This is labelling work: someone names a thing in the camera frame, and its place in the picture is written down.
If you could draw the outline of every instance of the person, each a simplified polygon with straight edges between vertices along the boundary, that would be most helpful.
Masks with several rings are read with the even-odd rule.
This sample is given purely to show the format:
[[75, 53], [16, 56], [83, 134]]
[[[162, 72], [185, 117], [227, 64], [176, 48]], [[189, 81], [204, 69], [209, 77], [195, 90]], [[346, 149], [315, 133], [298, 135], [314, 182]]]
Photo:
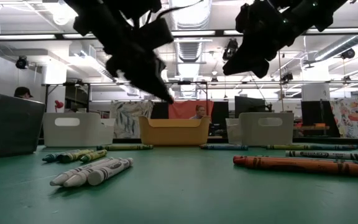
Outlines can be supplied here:
[[201, 119], [205, 116], [205, 107], [201, 105], [196, 106], [196, 115], [192, 116], [190, 119]]
[[14, 97], [18, 97], [26, 100], [33, 98], [33, 96], [30, 93], [30, 90], [27, 87], [23, 87], [23, 86], [16, 88]]

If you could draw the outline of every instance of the crayon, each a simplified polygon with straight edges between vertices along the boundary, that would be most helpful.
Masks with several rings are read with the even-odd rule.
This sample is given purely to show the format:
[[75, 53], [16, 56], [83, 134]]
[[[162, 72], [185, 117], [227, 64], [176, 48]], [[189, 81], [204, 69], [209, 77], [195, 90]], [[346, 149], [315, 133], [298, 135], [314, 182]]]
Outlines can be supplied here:
[[143, 150], [143, 149], [153, 149], [151, 145], [141, 145], [141, 146], [120, 146], [120, 145], [105, 145], [97, 146], [96, 150], [105, 149], [107, 151], [118, 151], [118, 150]]
[[95, 159], [99, 159], [100, 157], [103, 157], [103, 156], [106, 156], [106, 155], [107, 155], [107, 150], [103, 149], [103, 150], [100, 150], [100, 151], [89, 153], [89, 154], [81, 157], [80, 161], [81, 162], [90, 162], [90, 161], [93, 161]]
[[66, 180], [66, 182], [63, 184], [63, 186], [79, 187], [86, 183], [86, 180], [87, 180], [89, 174], [92, 173], [93, 171], [98, 170], [103, 167], [106, 167], [106, 166], [114, 165], [114, 164], [118, 163], [119, 161], [120, 161], [119, 159], [113, 159], [109, 162], [104, 162], [102, 164], [99, 164], [99, 165], [93, 166], [91, 168], [85, 169], [83, 171], [80, 171], [80, 172], [74, 174], [68, 180]]
[[200, 145], [200, 149], [210, 149], [210, 150], [248, 150], [248, 146], [233, 145], [233, 144], [204, 144], [204, 145]]
[[93, 171], [88, 176], [88, 183], [92, 186], [99, 185], [108, 178], [118, 174], [133, 165], [133, 158], [121, 159], [118, 163]]
[[71, 151], [67, 151], [67, 152], [57, 152], [57, 153], [53, 153], [53, 154], [48, 154], [46, 155], [42, 161], [45, 162], [56, 162], [59, 161], [62, 158], [62, 155], [65, 153], [74, 153], [74, 152], [79, 152], [79, 149], [76, 150], [71, 150]]
[[297, 149], [297, 150], [332, 150], [332, 151], [351, 151], [357, 150], [356, 145], [329, 146], [329, 145], [270, 145], [264, 146], [266, 149]]
[[114, 159], [113, 157], [110, 157], [110, 158], [107, 158], [107, 159], [101, 159], [101, 160], [92, 162], [90, 164], [83, 165], [83, 166], [77, 167], [75, 169], [71, 169], [69, 171], [63, 172], [63, 173], [57, 175], [53, 180], [51, 180], [49, 184], [51, 186], [62, 185], [64, 182], [66, 182], [74, 174], [76, 174], [76, 173], [78, 173], [80, 171], [83, 171], [85, 169], [91, 168], [93, 166], [103, 164], [105, 162], [109, 162], [109, 161], [111, 161], [113, 159]]
[[345, 159], [315, 159], [315, 158], [306, 158], [306, 157], [283, 157], [283, 156], [260, 156], [257, 157], [269, 157], [269, 158], [281, 158], [281, 159], [303, 159], [303, 160], [309, 160], [309, 161], [316, 161], [316, 162], [337, 162], [337, 163], [351, 163], [351, 164], [358, 164], [358, 161], [350, 161]]
[[358, 164], [301, 161], [297, 159], [281, 158], [273, 159], [269, 157], [255, 156], [244, 156], [242, 159], [234, 159], [233, 162], [237, 165], [242, 165], [251, 169], [272, 169], [358, 176]]
[[79, 152], [74, 152], [74, 153], [64, 153], [62, 155], [62, 158], [59, 160], [59, 162], [67, 163], [67, 162], [77, 161], [84, 155], [87, 155], [92, 152], [94, 152], [94, 151], [90, 150], [90, 149], [85, 149], [85, 150], [80, 150]]
[[349, 160], [353, 160], [353, 161], [358, 161], [358, 153], [285, 151], [285, 156], [287, 156], [287, 157], [327, 158], [327, 159], [349, 159]]

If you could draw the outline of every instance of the storage bin handle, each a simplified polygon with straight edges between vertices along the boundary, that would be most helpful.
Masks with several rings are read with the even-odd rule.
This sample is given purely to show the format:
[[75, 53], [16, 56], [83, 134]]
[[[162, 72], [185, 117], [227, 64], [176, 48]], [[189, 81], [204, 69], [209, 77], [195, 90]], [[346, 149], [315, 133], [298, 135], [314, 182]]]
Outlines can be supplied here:
[[283, 120], [281, 118], [259, 118], [258, 124], [264, 127], [281, 126], [283, 125]]
[[80, 125], [80, 119], [78, 118], [56, 118], [55, 125], [61, 127], [74, 127]]

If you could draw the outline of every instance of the white plastic bin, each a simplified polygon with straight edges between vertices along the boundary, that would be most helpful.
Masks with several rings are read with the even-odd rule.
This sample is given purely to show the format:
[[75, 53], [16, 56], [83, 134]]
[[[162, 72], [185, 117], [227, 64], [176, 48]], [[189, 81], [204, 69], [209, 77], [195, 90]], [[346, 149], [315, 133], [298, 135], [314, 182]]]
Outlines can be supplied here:
[[241, 113], [239, 123], [243, 145], [292, 144], [293, 113]]
[[44, 142], [47, 147], [91, 147], [111, 144], [115, 119], [97, 113], [45, 113]]
[[226, 118], [226, 129], [229, 144], [241, 145], [241, 128], [238, 118]]

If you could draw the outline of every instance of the cap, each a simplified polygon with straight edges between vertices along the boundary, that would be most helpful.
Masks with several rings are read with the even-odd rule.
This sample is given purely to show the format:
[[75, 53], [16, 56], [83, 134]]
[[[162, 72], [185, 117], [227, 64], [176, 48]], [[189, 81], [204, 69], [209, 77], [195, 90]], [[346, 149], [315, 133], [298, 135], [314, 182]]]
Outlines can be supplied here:
[[16, 90], [15, 90], [15, 97], [18, 97], [18, 96], [22, 96], [24, 94], [28, 93], [30, 95], [30, 97], [32, 98], [33, 96], [31, 95], [30, 93], [30, 90], [27, 88], [27, 87], [17, 87]]

